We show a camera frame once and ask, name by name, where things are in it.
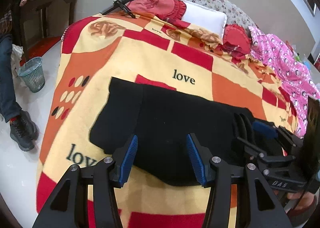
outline pink blanket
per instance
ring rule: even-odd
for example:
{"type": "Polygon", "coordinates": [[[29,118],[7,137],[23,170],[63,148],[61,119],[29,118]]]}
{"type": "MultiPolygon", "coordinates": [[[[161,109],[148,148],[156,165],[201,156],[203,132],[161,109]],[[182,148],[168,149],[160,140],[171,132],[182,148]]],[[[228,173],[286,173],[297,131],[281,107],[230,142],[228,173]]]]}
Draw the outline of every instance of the pink blanket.
{"type": "Polygon", "coordinates": [[[308,96],[320,98],[311,80],[308,68],[293,58],[293,53],[276,35],[265,35],[256,27],[249,26],[252,36],[251,55],[270,66],[282,81],[282,88],[289,94],[298,116],[295,134],[303,137],[307,126],[308,96]]]}

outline floral headboard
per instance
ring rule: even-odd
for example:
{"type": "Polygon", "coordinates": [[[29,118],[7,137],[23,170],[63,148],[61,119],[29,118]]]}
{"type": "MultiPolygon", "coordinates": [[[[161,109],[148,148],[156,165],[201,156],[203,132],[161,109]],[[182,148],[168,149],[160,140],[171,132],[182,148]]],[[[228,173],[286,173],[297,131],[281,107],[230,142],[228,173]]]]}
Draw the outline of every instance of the floral headboard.
{"type": "Polygon", "coordinates": [[[247,35],[251,37],[249,26],[256,26],[249,16],[244,13],[235,4],[228,0],[188,0],[207,8],[212,8],[216,11],[223,12],[227,15],[227,24],[238,24],[242,26],[247,35]]]}

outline red sock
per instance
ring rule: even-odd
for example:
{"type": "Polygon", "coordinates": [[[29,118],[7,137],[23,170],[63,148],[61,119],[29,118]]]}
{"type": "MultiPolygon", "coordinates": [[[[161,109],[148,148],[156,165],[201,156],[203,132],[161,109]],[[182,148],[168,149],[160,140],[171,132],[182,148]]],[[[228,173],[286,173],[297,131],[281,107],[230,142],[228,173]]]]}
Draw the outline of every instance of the red sock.
{"type": "Polygon", "coordinates": [[[18,119],[18,116],[13,117],[12,119],[10,119],[10,122],[14,122],[14,121],[17,120],[17,119],[18,119]]]}

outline black shoe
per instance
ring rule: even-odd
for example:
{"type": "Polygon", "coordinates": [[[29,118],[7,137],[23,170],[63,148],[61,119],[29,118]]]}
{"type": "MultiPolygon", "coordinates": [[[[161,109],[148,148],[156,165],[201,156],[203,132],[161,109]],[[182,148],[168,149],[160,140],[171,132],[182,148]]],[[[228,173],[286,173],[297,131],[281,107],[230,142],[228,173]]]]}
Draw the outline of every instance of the black shoe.
{"type": "Polygon", "coordinates": [[[20,117],[10,123],[10,137],[18,143],[22,151],[29,151],[35,147],[20,117]]]}
{"type": "Polygon", "coordinates": [[[37,130],[36,124],[31,121],[30,115],[27,111],[20,111],[21,115],[21,122],[27,131],[28,135],[30,136],[31,139],[36,140],[38,139],[39,132],[37,130]]]}

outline wooden table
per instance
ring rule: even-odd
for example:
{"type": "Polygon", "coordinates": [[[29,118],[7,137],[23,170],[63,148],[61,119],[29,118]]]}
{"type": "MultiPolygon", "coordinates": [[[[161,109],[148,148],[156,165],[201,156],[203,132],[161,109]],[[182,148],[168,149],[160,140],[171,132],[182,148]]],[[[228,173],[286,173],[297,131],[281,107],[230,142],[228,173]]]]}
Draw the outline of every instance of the wooden table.
{"type": "MultiPolygon", "coordinates": [[[[55,0],[30,0],[20,9],[20,40],[23,46],[24,56],[26,61],[29,60],[28,47],[26,44],[24,22],[31,19],[31,13],[33,11],[41,11],[42,16],[42,34],[43,37],[47,37],[47,20],[46,20],[46,8],[55,0]]],[[[65,3],[70,3],[69,7],[69,25],[73,23],[74,9],[76,0],[64,0],[65,3]]]]}

